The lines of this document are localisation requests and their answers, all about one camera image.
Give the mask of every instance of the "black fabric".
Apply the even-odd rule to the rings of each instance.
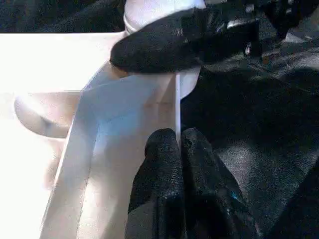
[[[6,0],[0,32],[113,32],[124,29],[120,0]]]
[[[319,155],[319,98],[251,74],[203,68],[181,102],[181,122],[205,134],[266,235]],[[284,80],[315,91],[318,78],[300,69]]]
[[[319,238],[319,160],[266,238]]]

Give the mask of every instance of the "black rubber glove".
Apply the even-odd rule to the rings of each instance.
[[[133,182],[127,239],[258,238],[238,184],[206,138],[184,131],[181,157],[171,129],[153,133]]]
[[[256,31],[258,25],[242,3],[192,8],[161,18],[122,39],[111,51],[111,62],[127,72],[180,71],[243,50],[247,42],[256,40]]]

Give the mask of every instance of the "black cloth background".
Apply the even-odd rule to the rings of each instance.
[[[124,30],[124,2],[3,0],[0,2],[0,32],[121,31]]]
[[[250,74],[202,68],[181,102],[181,121],[207,137],[267,235],[316,162],[319,98],[276,79],[249,81]],[[301,69],[287,80],[318,90],[318,78],[319,72]],[[317,212],[318,203],[313,206]]]

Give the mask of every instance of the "white plastic container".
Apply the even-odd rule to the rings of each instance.
[[[172,74],[111,80],[103,68],[97,73],[67,136],[42,239],[124,238],[148,136],[166,127],[179,135],[179,93],[179,77]]]

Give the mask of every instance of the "gloved hand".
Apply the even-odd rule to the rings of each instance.
[[[113,65],[127,72],[175,72],[222,60],[254,41],[257,24],[240,2],[163,17],[116,43]]]
[[[246,52],[248,45],[249,56],[260,57],[318,4],[319,0],[206,3],[205,9],[173,13],[122,39],[111,51],[111,62],[127,72],[161,73],[216,63]]]
[[[149,137],[133,182],[125,238],[258,238],[235,178],[206,138],[188,129],[180,150],[171,129]]]

